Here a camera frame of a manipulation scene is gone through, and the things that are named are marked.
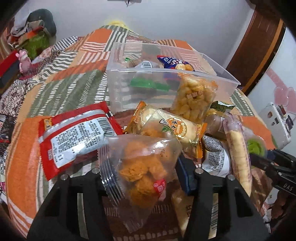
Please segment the right hand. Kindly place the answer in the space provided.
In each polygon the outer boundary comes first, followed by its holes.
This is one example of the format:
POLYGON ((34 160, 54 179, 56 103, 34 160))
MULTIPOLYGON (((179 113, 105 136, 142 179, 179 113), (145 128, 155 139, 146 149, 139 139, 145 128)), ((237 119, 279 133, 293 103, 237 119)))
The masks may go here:
POLYGON ((273 207, 271 209, 271 219, 277 219, 279 217, 285 216, 285 213, 287 212, 284 209, 284 205, 287 201, 289 194, 283 190, 280 190, 277 193, 276 201, 273 204, 273 207))

